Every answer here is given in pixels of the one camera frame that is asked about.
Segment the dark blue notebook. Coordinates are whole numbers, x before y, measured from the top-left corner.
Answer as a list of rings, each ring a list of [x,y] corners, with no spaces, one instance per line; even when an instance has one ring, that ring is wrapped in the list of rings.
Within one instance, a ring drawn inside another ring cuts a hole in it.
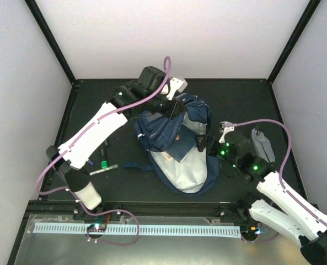
[[[178,162],[182,162],[188,153],[196,146],[195,132],[182,125],[173,143],[166,149],[166,153]]]

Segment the grey pencil pouch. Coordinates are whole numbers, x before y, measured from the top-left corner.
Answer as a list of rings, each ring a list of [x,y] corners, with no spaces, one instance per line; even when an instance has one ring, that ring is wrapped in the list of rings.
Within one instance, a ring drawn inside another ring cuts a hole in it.
[[[253,128],[251,131],[251,146],[256,156],[261,157],[267,163],[275,162],[275,154],[270,140],[257,128]]]

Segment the navy blue student backpack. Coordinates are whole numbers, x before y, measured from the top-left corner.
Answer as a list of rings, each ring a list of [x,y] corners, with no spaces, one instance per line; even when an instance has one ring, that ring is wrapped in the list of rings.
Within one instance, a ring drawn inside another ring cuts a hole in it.
[[[126,162],[125,168],[155,171],[173,192],[190,196],[210,190],[219,176],[219,159],[199,151],[196,136],[206,135],[212,114],[205,100],[187,93],[178,96],[186,111],[171,120],[143,112],[134,123],[137,140],[150,165]]]

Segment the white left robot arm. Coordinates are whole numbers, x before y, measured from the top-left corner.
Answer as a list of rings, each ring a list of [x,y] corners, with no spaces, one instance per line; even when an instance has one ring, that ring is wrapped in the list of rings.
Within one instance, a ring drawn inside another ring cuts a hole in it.
[[[89,173],[82,168],[90,155],[117,129],[143,112],[158,113],[168,119],[185,112],[178,94],[187,87],[183,78],[168,77],[164,71],[145,67],[139,78],[114,89],[97,113],[59,147],[50,146],[46,155],[57,174],[88,210],[101,203]]]

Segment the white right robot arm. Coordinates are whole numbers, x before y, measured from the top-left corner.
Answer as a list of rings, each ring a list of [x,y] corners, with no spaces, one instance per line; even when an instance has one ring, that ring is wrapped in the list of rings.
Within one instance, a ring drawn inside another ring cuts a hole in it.
[[[275,155],[263,133],[252,130],[249,138],[240,132],[227,132],[219,140],[197,135],[200,152],[219,158],[228,176],[245,177],[256,190],[268,197],[249,194],[244,200],[245,215],[274,229],[293,241],[310,264],[327,264],[327,215],[311,205],[275,170]]]

